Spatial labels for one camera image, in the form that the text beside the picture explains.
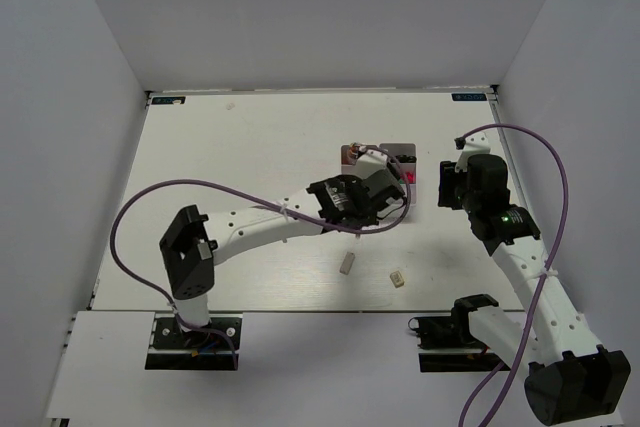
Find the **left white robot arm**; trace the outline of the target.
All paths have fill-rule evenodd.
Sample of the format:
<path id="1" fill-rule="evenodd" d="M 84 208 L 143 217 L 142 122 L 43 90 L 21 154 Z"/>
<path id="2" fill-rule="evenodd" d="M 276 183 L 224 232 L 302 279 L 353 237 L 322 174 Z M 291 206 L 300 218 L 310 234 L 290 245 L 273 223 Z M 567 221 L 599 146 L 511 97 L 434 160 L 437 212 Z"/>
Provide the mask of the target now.
<path id="1" fill-rule="evenodd" d="M 177 334 L 199 346 L 211 334 L 207 293 L 215 268 L 244 252 L 291 238 L 331 230 L 362 234 L 373 231 L 381 213 L 396 202 L 407 203 L 395 175 L 383 168 L 365 179 L 338 175 L 317 181 L 274 203 L 238 211 L 204 214 L 195 205 L 179 210 L 159 242 L 170 283 Z"/>

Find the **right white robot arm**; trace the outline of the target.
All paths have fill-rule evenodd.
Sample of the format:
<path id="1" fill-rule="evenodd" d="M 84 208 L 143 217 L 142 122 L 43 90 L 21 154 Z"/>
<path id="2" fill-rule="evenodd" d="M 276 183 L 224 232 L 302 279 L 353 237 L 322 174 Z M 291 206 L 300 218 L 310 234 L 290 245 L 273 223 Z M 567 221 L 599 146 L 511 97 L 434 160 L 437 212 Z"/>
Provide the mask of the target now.
<path id="1" fill-rule="evenodd" d="M 438 204 L 463 210 L 471 230 L 527 311 L 519 327 L 487 294 L 455 301 L 451 331 L 461 344 L 488 346 L 522 381 L 535 417 L 552 426 L 613 413 L 631 373 L 620 350 L 607 350 L 546 267 L 540 231 L 510 201 L 505 161 L 475 154 L 460 168 L 439 166 Z"/>

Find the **right white organizer tray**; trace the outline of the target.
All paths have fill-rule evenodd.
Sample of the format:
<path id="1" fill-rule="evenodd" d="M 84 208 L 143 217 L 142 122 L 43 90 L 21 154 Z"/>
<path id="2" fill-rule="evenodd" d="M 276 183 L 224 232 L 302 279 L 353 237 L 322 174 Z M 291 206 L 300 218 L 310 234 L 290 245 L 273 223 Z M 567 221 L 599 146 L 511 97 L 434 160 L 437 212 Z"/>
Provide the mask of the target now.
<path id="1" fill-rule="evenodd" d="M 416 156 L 417 157 L 417 148 L 416 145 L 414 143 L 397 143 L 397 142 L 387 142 L 387 143 L 381 143 L 379 145 L 379 147 L 383 150 L 385 150 L 386 152 L 388 152 L 389 154 L 391 154 L 392 156 L 396 157 L 398 155 L 412 155 L 412 156 Z M 402 172 L 403 175 L 405 176 L 405 173 L 407 171 L 412 171 L 415 173 L 416 175 L 416 183 L 415 184 L 409 184 L 408 182 L 405 183 L 404 179 L 402 178 L 401 174 L 397 174 L 396 177 L 398 178 L 398 182 L 401 184 L 401 186 L 403 187 L 404 191 L 405 191 L 405 195 L 407 195 L 407 193 L 410 193 L 411 196 L 411 205 L 414 205 L 417 201 L 417 162 L 414 164 L 401 164 L 402 167 Z"/>

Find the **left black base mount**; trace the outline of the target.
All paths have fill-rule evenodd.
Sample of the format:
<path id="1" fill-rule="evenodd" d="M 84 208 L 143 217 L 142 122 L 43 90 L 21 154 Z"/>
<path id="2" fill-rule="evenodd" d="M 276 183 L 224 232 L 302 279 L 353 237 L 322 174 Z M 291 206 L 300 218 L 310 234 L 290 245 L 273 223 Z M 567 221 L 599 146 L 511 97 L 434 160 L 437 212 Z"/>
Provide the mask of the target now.
<path id="1" fill-rule="evenodd" d="M 218 335 L 185 331 L 173 316 L 157 315 L 152 324 L 145 369 L 148 371 L 234 371 L 232 353 Z"/>

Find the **black handled scissors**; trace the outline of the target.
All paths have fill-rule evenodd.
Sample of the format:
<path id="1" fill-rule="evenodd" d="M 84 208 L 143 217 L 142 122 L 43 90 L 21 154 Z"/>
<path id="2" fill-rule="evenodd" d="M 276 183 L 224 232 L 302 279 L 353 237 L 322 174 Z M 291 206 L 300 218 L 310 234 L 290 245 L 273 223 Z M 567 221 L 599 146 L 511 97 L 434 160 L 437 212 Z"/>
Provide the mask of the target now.
<path id="1" fill-rule="evenodd" d="M 417 162 L 417 157 L 412 155 L 398 155 L 397 160 L 402 164 L 414 164 Z"/>

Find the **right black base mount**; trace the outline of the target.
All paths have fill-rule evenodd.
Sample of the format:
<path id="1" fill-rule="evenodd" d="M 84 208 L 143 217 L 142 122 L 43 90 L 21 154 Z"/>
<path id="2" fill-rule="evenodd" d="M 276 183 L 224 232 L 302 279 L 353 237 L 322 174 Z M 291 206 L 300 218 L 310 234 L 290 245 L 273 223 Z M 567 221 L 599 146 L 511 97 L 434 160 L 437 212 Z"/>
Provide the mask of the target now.
<path id="1" fill-rule="evenodd" d="M 420 372 L 491 372 L 495 367 L 508 371 L 509 367 L 469 330 L 470 313 L 498 306 L 490 295 L 475 294 L 457 299 L 447 315 L 412 317 L 407 327 L 419 339 Z"/>

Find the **small beige eraser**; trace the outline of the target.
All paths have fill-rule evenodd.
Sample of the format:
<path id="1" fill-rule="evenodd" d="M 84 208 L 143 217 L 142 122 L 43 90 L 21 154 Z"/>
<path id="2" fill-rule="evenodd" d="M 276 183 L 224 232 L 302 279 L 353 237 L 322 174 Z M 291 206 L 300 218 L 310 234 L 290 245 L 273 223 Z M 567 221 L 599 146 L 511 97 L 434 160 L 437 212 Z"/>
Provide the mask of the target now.
<path id="1" fill-rule="evenodd" d="M 400 288 L 405 284 L 404 278 L 399 271 L 392 272 L 390 274 L 390 279 L 395 288 Z"/>

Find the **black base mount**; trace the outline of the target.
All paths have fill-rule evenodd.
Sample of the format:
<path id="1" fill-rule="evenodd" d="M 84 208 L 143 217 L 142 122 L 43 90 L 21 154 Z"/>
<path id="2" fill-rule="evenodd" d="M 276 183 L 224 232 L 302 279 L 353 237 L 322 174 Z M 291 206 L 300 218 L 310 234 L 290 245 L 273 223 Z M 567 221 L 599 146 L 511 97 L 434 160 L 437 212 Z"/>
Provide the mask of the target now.
<path id="1" fill-rule="evenodd" d="M 495 367 L 508 371 L 509 367 L 469 330 L 470 313 L 498 306 L 490 295 L 475 294 L 457 299 L 447 315 L 412 317 L 407 327 L 419 339 L 420 372 L 491 372 Z"/>
<path id="2" fill-rule="evenodd" d="M 234 371 L 232 353 L 218 335 L 185 331 L 173 316 L 157 315 L 152 324 L 145 369 L 148 371 Z"/>

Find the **left blue table label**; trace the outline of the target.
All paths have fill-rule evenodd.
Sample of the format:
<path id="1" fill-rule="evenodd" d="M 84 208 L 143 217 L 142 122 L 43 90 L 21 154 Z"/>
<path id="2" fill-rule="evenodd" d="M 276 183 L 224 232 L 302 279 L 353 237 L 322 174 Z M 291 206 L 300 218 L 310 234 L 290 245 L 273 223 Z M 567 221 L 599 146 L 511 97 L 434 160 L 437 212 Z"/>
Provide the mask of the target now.
<path id="1" fill-rule="evenodd" d="M 185 96 L 158 96 L 151 99 L 152 105 L 182 105 L 186 101 Z"/>

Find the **grey white eraser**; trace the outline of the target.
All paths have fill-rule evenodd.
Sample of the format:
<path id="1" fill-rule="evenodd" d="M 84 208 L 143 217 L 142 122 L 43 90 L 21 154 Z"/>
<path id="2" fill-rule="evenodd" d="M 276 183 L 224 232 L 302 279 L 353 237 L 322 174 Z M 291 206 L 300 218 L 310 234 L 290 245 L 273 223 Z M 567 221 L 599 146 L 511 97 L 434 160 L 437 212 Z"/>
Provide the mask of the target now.
<path id="1" fill-rule="evenodd" d="M 353 266 L 354 260 L 355 260 L 355 254 L 353 252 L 347 252 L 341 263 L 339 272 L 343 275 L 348 275 Z"/>

